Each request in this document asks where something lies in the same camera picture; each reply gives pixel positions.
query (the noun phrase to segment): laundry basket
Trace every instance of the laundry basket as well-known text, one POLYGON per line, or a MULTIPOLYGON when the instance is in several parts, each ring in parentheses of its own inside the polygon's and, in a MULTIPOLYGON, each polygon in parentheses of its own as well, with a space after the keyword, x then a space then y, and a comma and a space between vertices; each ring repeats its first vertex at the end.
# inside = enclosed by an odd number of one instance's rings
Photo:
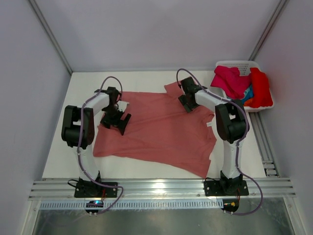
MULTIPOLYGON (((221 66, 225 66, 225 67, 228 67, 228 68, 232 68, 232 67, 237 67, 240 71, 240 76, 247 76, 250 74, 250 68, 258 68, 259 70, 260 67, 259 65, 254 62, 254 61, 248 61, 248 60, 229 60, 229 61, 219 61, 216 63, 216 67, 218 65, 221 65, 221 66)), ((223 97, 225 98, 229 98, 226 96, 226 93, 222 90, 223 92, 223 97)), ((248 111, 248 112, 258 112, 258 111, 261 111, 261 110, 264 110, 264 109, 270 109, 274 107, 274 100, 273 100, 273 105, 272 106, 267 106, 267 107, 259 107, 259 108, 251 108, 251 107, 248 107, 248 106, 245 106, 245 110, 248 111)))

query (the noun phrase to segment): orange-red garment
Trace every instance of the orange-red garment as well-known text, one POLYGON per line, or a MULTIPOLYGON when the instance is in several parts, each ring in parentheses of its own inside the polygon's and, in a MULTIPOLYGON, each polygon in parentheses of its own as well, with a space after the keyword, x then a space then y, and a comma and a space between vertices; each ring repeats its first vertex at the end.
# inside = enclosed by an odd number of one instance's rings
POLYGON ((250 68, 250 71, 254 97, 248 99, 244 105, 252 108, 272 106, 268 77, 258 68, 250 68))
POLYGON ((187 113, 178 100, 182 91, 177 83, 165 89, 164 94, 123 92, 123 100, 129 102, 126 111, 132 115, 125 134, 99 125, 94 156, 165 163, 205 178, 216 142, 206 123, 214 114, 203 106, 187 113))

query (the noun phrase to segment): pink towel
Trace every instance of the pink towel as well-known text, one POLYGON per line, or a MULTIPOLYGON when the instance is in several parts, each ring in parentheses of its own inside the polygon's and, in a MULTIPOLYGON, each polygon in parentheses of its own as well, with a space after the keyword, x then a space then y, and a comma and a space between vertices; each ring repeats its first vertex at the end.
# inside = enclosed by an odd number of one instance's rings
POLYGON ((132 114, 125 134, 99 125, 94 156, 165 163, 205 178, 216 142, 206 123, 214 114, 205 107, 186 113, 178 100, 182 91, 177 84, 165 89, 165 94, 123 92, 123 100, 129 102, 127 113, 132 114))
POLYGON ((214 72, 215 76, 211 87, 222 88, 226 95, 232 99, 245 97, 245 90, 251 85, 250 75, 240 76, 239 69, 236 67, 217 66, 214 72))

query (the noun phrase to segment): bright red cloth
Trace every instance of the bright red cloth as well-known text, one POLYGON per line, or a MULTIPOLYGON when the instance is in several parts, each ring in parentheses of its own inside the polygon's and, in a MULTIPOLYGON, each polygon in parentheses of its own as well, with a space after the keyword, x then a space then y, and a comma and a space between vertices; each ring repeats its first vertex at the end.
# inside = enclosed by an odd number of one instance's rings
POLYGON ((240 76, 237 67, 228 68, 225 66, 217 66, 214 70, 215 76, 211 83, 211 87, 222 88, 226 95, 232 99, 243 99, 245 90, 251 85, 251 77, 240 76))
POLYGON ((250 68, 250 71, 254 97, 248 99, 244 105, 252 108, 272 106, 268 77, 258 68, 250 68))
POLYGON ((99 125, 94 156, 165 163, 205 178, 216 142, 206 123, 214 114, 203 106, 187 113, 178 100, 182 91, 177 84, 165 89, 166 94, 123 92, 123 100, 129 102, 126 111, 132 114, 125 134, 99 125))

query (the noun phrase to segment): purple cable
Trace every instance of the purple cable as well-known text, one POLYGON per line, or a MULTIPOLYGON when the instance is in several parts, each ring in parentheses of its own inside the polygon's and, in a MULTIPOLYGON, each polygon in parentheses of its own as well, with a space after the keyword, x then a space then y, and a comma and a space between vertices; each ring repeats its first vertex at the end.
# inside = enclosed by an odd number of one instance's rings
POLYGON ((241 137, 241 139, 239 139, 239 140, 236 142, 236 168, 237 168, 237 170, 238 170, 243 176, 246 176, 247 178, 249 178, 250 180, 252 180, 252 181, 255 183, 255 185, 258 187, 258 189, 259 189, 259 191, 260 191, 261 201, 260 201, 259 205, 258 205, 254 210, 252 210, 252 211, 250 211, 250 212, 246 212, 246 213, 237 213, 237 212, 235 212, 235 213, 233 213, 233 214, 234 214, 234 215, 249 215, 249 214, 255 213, 258 209, 260 209, 260 207, 261 207, 261 205, 262 205, 262 203, 263 203, 263 192, 262 192, 262 189, 261 189, 261 187, 259 186, 259 184, 258 184, 252 177, 250 177, 250 176, 244 174, 244 173, 240 170, 239 164, 238 164, 239 143, 246 137, 246 135, 247 135, 247 133, 248 133, 248 131, 249 131, 249 122, 248 122, 248 119, 247 119, 247 117, 246 117, 245 111, 244 111, 243 109, 241 109, 240 106, 239 106, 238 104, 236 104, 235 102, 233 102, 233 101, 231 101, 231 100, 228 100, 228 99, 225 99, 225 98, 223 98, 223 97, 220 97, 219 95, 216 95, 216 94, 214 94, 214 93, 208 91, 207 89, 205 89, 205 88, 201 85, 201 83, 199 82, 199 80, 198 80, 190 71, 188 71, 187 69, 181 68, 181 69, 177 70, 177 73, 176 73, 176 81, 177 81, 177 83, 178 83, 178 73, 179 73, 179 71, 185 71, 185 72, 187 72, 187 73, 198 83, 198 85, 201 87, 202 90, 204 90, 205 93, 207 93, 208 95, 210 95, 210 96, 212 96, 212 97, 214 97, 214 98, 216 98, 216 99, 219 99, 220 101, 227 102, 227 103, 230 103, 230 104, 234 105, 234 106, 235 106, 238 110, 240 110, 240 112, 244 115, 245 123, 246 123, 246 130, 245 130, 244 135, 241 137))
MULTIPOLYGON (((122 84, 121 82, 116 78, 116 77, 113 77, 113 76, 109 76, 107 77, 106 79, 104 79, 104 81, 102 82, 101 84, 101 87, 99 89, 99 91, 94 95, 92 96, 91 98, 87 99, 85 101, 85 103, 83 104, 82 108, 81 108, 81 112, 80 112, 80 120, 81 120, 81 123, 84 123, 84 108, 86 107, 86 105, 92 101, 93 99, 95 99, 100 93, 101 93, 101 90, 103 88, 103 85, 104 83, 109 79, 109 78, 113 78, 115 79, 116 81, 118 81, 119 85, 121 86, 121 93, 123 93, 123 88, 122 88, 122 84)), ((120 195, 117 197, 117 199, 112 202, 112 204, 107 207, 106 209, 100 211, 99 213, 97 214, 102 214, 104 212, 107 212, 112 206, 114 206, 117 201, 121 198, 123 192, 124 192, 124 188, 122 186, 110 186, 110 185, 104 185, 104 184, 101 184, 97 181, 95 181, 90 175, 88 172, 86 172, 86 170, 84 169, 84 166, 82 165, 82 160, 81 160, 81 156, 80 156, 80 146, 82 145, 82 138, 83 138, 83 125, 80 126, 80 130, 79 130, 79 140, 78 140, 78 145, 77 145, 77 157, 78 157, 78 164, 79 164, 79 167, 81 168, 81 170, 83 171, 83 173, 87 176, 88 179, 90 179, 91 182, 95 183, 96 185, 99 185, 101 187, 105 187, 105 188, 120 188, 122 191, 120 193, 120 195)))

